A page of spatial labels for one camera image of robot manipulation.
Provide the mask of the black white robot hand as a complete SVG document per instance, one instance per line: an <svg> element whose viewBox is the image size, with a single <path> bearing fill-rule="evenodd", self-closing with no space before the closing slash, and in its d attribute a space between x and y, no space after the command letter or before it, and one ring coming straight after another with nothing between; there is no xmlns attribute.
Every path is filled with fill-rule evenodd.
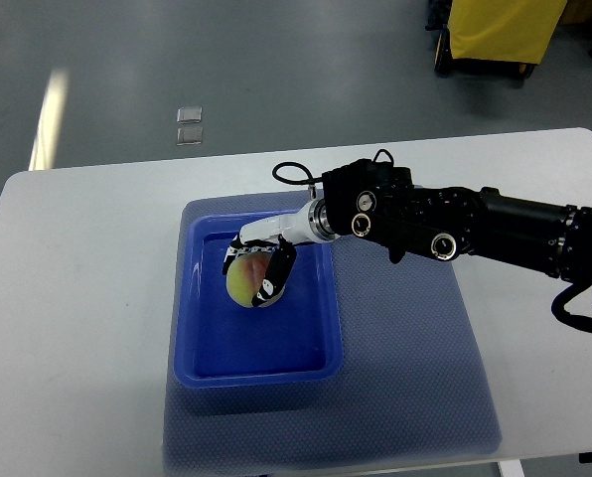
<svg viewBox="0 0 592 477"><path fill-rule="evenodd" d="M225 276L233 261L246 254L268 252L270 262L253 307L267 307L283 294L299 245L326 243L338 238L327 219L325 201L314 199L292 214L272 216L243 226L230 242L222 265Z"/></svg>

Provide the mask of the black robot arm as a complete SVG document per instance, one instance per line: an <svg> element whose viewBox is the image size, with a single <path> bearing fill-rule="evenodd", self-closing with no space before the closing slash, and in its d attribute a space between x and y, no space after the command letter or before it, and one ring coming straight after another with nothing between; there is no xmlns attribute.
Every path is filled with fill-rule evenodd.
<svg viewBox="0 0 592 477"><path fill-rule="evenodd" d="M441 261L477 255L560 278L553 316L592 334L592 208L506 197L497 189L417 188L393 160L360 159L325 172L331 230Z"/></svg>

